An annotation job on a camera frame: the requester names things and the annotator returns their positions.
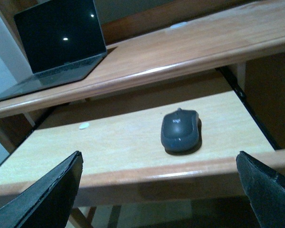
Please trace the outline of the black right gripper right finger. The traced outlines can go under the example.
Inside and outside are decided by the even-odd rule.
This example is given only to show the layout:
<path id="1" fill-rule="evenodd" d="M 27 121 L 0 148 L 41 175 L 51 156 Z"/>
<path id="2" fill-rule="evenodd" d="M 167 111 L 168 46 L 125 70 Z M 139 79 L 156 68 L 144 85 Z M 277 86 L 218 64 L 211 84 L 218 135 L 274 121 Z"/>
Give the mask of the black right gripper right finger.
<path id="1" fill-rule="evenodd" d="M 244 151 L 236 157 L 244 193 L 262 228 L 285 228 L 285 176 Z"/>

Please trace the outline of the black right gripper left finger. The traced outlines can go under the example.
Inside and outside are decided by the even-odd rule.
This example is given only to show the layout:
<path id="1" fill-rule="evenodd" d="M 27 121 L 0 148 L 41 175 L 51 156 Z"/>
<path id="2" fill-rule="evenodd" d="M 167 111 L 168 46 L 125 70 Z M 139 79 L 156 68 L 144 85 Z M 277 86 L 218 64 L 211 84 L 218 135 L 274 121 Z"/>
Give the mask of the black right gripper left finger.
<path id="1" fill-rule="evenodd" d="M 0 228 L 64 228 L 83 170 L 76 151 L 0 208 Z"/>

